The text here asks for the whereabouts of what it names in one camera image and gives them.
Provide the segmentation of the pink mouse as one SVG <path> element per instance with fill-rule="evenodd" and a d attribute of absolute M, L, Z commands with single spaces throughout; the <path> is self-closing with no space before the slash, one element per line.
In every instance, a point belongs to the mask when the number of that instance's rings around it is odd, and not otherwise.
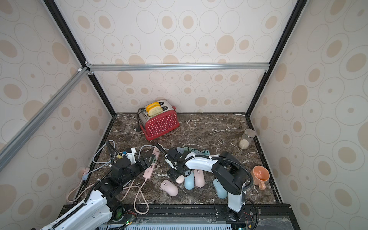
<path fill-rule="evenodd" d="M 175 186 L 171 181 L 169 180 L 164 180 L 161 185 L 160 188 L 165 191 L 168 195 L 174 197 L 177 196 L 179 193 L 178 187 Z"/>
<path fill-rule="evenodd" d="M 178 183 L 178 184 L 182 184 L 185 180 L 185 177 L 183 175 L 180 175 L 175 181 Z"/>
<path fill-rule="evenodd" d="M 194 173 L 194 181 L 195 181 L 195 186 L 202 188 L 205 185 L 205 179 L 204 179 L 204 174 L 202 170 L 199 169 L 195 169 L 193 171 Z"/>

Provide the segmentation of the pink power strip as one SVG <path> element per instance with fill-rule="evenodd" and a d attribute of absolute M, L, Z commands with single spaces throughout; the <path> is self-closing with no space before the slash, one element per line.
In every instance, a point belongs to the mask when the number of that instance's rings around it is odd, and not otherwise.
<path fill-rule="evenodd" d="M 153 152 L 152 152 L 153 156 L 150 157 L 151 164 L 150 164 L 149 168 L 147 168 L 145 170 L 144 175 L 143 175 L 143 177 L 145 179 L 147 179 L 147 180 L 151 179 L 151 177 L 153 175 L 153 171 L 156 167 L 158 158 L 160 156 L 160 153 L 161 153 L 160 150 L 157 147 L 155 147 Z"/>

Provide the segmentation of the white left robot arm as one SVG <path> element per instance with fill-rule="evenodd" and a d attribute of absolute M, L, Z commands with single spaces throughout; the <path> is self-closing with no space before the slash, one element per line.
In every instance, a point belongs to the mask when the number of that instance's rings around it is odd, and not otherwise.
<path fill-rule="evenodd" d="M 93 185 L 85 199 L 44 230 L 94 230 L 111 219 L 120 220 L 125 208 L 116 196 L 125 185 L 144 173 L 156 160 L 153 154 L 140 157 L 135 164 L 123 157 L 111 167 L 106 178 Z"/>

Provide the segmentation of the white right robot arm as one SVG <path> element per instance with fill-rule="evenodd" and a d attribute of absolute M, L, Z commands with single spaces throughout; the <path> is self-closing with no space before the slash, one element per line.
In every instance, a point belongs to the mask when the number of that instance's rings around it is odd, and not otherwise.
<path fill-rule="evenodd" d="M 225 151 L 220 155 L 203 155 L 194 152 L 179 153 L 171 148 L 164 150 L 165 161 L 170 165 L 167 175 L 176 180 L 186 171 L 202 170 L 213 173 L 228 193 L 228 208 L 239 213 L 245 203 L 244 194 L 253 186 L 254 179 L 232 154 Z"/>

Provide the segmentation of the blue mouse middle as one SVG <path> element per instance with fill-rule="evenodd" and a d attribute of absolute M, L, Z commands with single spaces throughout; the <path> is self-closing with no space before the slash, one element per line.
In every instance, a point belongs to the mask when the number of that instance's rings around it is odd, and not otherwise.
<path fill-rule="evenodd" d="M 191 170 L 185 171 L 184 186 L 187 190 L 192 190 L 195 186 L 194 174 Z"/>

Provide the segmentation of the blue mouse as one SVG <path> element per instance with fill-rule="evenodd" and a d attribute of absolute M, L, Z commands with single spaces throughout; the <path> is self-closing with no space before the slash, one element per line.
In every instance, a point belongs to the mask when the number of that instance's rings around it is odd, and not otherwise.
<path fill-rule="evenodd" d="M 216 190 L 216 194 L 220 199 L 225 199 L 228 196 L 228 192 L 226 189 L 221 185 L 218 179 L 213 180 L 213 185 Z"/>
<path fill-rule="evenodd" d="M 184 186 L 187 190 L 192 190 L 195 186 L 194 174 L 191 170 L 185 171 Z"/>

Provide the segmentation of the blue mouse far right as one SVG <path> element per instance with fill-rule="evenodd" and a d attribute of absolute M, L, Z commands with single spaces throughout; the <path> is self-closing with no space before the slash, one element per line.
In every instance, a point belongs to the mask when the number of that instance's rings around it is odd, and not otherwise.
<path fill-rule="evenodd" d="M 213 180 L 213 185 L 216 190 L 216 194 L 220 199 L 225 199 L 228 196 L 228 192 L 226 189 L 221 185 L 218 179 Z"/>

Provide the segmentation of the yellow toast slice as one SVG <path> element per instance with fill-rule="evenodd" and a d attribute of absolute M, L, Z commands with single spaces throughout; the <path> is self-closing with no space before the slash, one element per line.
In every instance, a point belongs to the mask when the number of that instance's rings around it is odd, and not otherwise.
<path fill-rule="evenodd" d="M 153 117 L 163 112 L 163 109 L 159 102 L 154 102 L 146 107 L 146 112 L 149 117 Z"/>

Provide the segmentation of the glass jar with powder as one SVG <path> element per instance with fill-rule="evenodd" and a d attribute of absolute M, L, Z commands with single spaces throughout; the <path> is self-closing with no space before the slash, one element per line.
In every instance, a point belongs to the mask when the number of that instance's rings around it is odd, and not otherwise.
<path fill-rule="evenodd" d="M 246 129 L 243 132 L 242 138 L 239 142 L 239 148 L 243 150 L 247 149 L 251 145 L 255 136 L 256 136 L 256 132 L 253 129 L 250 129 L 250 128 Z"/>

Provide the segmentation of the orange ceramic mug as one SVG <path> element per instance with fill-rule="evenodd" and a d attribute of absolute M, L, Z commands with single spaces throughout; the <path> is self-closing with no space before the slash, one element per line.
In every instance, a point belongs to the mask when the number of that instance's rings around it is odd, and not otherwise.
<path fill-rule="evenodd" d="M 254 184 L 258 186 L 260 190 L 265 190 L 265 183 L 270 179 L 269 171 L 265 167 L 258 165 L 252 169 L 251 175 L 253 177 Z"/>

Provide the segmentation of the silver back frame bar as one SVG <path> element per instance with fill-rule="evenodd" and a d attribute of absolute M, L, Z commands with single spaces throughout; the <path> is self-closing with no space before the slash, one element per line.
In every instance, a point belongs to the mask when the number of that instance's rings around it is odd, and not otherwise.
<path fill-rule="evenodd" d="M 267 70 L 269 63 L 89 64 L 91 71 Z"/>

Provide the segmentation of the black front rail base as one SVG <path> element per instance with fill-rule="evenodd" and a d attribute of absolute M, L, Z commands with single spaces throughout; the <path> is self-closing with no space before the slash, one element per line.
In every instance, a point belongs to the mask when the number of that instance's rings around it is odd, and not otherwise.
<path fill-rule="evenodd" d="M 101 208 L 82 217 L 69 209 L 45 230 L 298 230 L 290 205 L 243 206 L 232 213 L 226 205 L 152 205 L 147 214 L 133 213 L 131 205 L 113 220 Z"/>

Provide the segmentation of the silver left frame bar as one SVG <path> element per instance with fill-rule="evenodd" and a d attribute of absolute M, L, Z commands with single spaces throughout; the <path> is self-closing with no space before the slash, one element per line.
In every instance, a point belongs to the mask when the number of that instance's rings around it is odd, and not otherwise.
<path fill-rule="evenodd" d="M 1 170 L 12 160 L 31 136 L 55 111 L 73 88 L 87 75 L 88 67 L 80 69 L 61 89 L 32 117 L 32 119 L 8 142 L 1 151 Z"/>

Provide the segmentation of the black corner frame post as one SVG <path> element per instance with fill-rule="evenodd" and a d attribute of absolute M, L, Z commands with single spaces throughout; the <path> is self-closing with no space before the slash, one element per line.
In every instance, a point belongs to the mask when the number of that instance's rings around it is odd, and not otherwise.
<path fill-rule="evenodd" d="M 66 41 L 68 42 L 69 46 L 71 47 L 74 55 L 76 56 L 77 60 L 81 64 L 82 67 L 87 67 L 87 70 L 90 70 L 89 67 L 86 64 L 86 57 L 81 50 L 79 44 L 77 43 L 77 40 L 72 34 L 72 31 L 70 30 L 69 26 L 67 25 L 66 21 L 64 20 L 64 17 L 62 16 L 60 10 L 58 9 L 57 4 L 55 1 L 52 0 L 44 0 L 43 3 L 46 5 L 48 11 L 51 13 L 53 19 L 55 20 L 57 26 L 61 30 L 62 34 L 64 35 Z M 112 107 L 109 99 L 107 98 L 104 90 L 102 89 L 97 77 L 94 73 L 89 74 L 89 79 L 92 82 L 94 88 L 96 89 L 97 93 L 99 94 L 102 102 L 106 106 L 108 112 L 111 116 L 115 116 L 116 112 L 114 108 Z"/>

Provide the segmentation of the black right frame post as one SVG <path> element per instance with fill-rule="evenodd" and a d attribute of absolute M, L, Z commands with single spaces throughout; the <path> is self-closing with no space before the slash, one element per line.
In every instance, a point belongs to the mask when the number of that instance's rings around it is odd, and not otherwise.
<path fill-rule="evenodd" d="M 265 72 L 265 74 L 263 75 L 260 83 L 259 83 L 259 86 L 255 92 L 255 95 L 253 96 L 253 99 L 248 107 L 248 110 L 246 112 L 246 115 L 247 117 L 250 117 L 250 115 L 252 114 L 260 96 L 261 96 L 261 93 L 262 91 L 264 90 L 266 84 L 267 84 L 267 81 L 268 79 L 270 78 L 270 75 L 272 73 L 272 71 L 274 70 L 281 54 L 282 54 L 282 51 L 284 50 L 287 42 L 288 42 L 288 39 L 289 37 L 291 36 L 293 30 L 294 30 L 294 27 L 295 25 L 297 24 L 297 21 L 299 20 L 300 18 L 300 15 L 302 14 L 302 11 L 304 10 L 305 8 L 305 5 L 307 4 L 307 0 L 299 0 L 296 2 L 296 5 L 290 15 L 290 18 L 288 19 L 287 21 L 287 24 L 286 24 L 286 27 L 280 37 L 280 40 L 276 46 L 276 49 L 273 53 L 273 56 L 271 57 L 270 59 L 270 66 L 268 68 L 268 70 Z"/>

